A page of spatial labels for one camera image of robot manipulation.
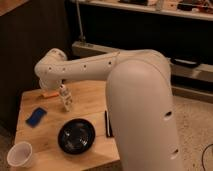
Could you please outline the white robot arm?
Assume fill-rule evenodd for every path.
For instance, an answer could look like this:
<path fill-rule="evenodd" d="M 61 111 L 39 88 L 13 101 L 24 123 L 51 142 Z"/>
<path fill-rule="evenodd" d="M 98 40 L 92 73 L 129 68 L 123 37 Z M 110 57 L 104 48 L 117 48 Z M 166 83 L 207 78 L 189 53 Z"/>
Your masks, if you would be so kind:
<path fill-rule="evenodd" d="M 104 80 L 106 105 L 123 171 L 184 171 L 171 69 L 155 50 L 119 50 L 68 60 L 50 50 L 36 65 L 43 89 L 64 80 Z"/>

